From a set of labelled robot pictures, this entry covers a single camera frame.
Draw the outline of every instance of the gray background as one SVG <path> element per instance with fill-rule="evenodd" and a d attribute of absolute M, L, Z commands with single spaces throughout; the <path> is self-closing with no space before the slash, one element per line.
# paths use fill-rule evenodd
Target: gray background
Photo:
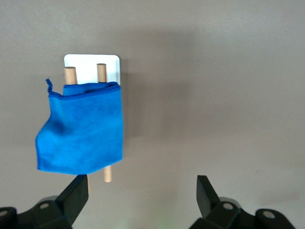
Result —
<path fill-rule="evenodd" d="M 121 58 L 124 160 L 91 175 L 76 229 L 186 229 L 196 176 L 250 214 L 305 225 L 305 2 L 1 0 L 0 205 L 20 212 L 73 176 L 36 170 L 47 85 L 68 53 Z"/>

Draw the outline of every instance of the microfiber cloth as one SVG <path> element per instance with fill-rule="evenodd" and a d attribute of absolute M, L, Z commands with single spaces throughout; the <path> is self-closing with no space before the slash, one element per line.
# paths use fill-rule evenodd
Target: microfiber cloth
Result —
<path fill-rule="evenodd" d="M 36 137 L 38 169 L 89 174 L 122 159 L 121 88 L 116 82 L 49 85 L 51 115 Z"/>

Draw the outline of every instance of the wooden peg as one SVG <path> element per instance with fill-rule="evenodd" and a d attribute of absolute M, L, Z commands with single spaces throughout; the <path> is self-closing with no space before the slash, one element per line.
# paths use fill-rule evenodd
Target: wooden peg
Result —
<path fill-rule="evenodd" d="M 64 72 L 65 72 L 66 84 L 68 85 L 77 84 L 75 67 L 65 67 Z M 91 185 L 90 185 L 89 176 L 87 176 L 87 178 L 88 178 L 88 194 L 91 194 Z"/>
<path fill-rule="evenodd" d="M 106 64 L 105 63 L 98 63 L 97 64 L 97 75 L 99 83 L 106 83 L 107 82 L 107 71 L 106 71 Z M 107 166 L 104 168 L 104 181 L 109 183 L 112 181 L 112 172 L 111 166 Z"/>

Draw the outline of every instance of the towel fold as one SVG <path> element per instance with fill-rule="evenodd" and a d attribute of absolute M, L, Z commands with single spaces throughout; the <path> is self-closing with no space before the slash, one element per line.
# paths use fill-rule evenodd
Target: towel fold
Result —
<path fill-rule="evenodd" d="M 49 85 L 51 115 L 36 137 L 38 169 L 89 174 L 122 159 L 121 88 L 116 82 Z"/>

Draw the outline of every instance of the black plastic part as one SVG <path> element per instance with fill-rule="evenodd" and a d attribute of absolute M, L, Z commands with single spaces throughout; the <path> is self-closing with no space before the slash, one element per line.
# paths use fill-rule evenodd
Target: black plastic part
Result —
<path fill-rule="evenodd" d="M 264 215 L 264 212 L 271 212 L 275 216 L 275 218 L 274 219 L 267 218 Z M 272 209 L 259 209 L 256 211 L 255 217 L 258 219 L 260 224 L 266 229 L 277 229 L 277 228 L 294 229 L 293 225 L 282 213 Z"/>
<path fill-rule="evenodd" d="M 225 204 L 232 206 L 232 209 L 226 209 L 224 207 Z M 235 204 L 229 202 L 219 202 L 205 219 L 223 229 L 229 229 L 233 225 L 239 213 L 239 208 Z"/>
<path fill-rule="evenodd" d="M 252 216 L 232 202 L 221 202 L 206 176 L 197 177 L 197 203 L 203 218 L 190 229 L 295 229 L 278 211 L 260 209 Z"/>
<path fill-rule="evenodd" d="M 36 204 L 17 215 L 15 208 L 0 208 L 0 229 L 72 229 L 88 200 L 88 179 L 78 175 L 56 198 Z"/>
<path fill-rule="evenodd" d="M 207 176 L 197 177 L 197 203 L 201 215 L 206 218 L 211 210 L 220 202 Z"/>
<path fill-rule="evenodd" d="M 88 178 L 78 175 L 56 198 L 56 202 L 72 225 L 88 200 Z"/>

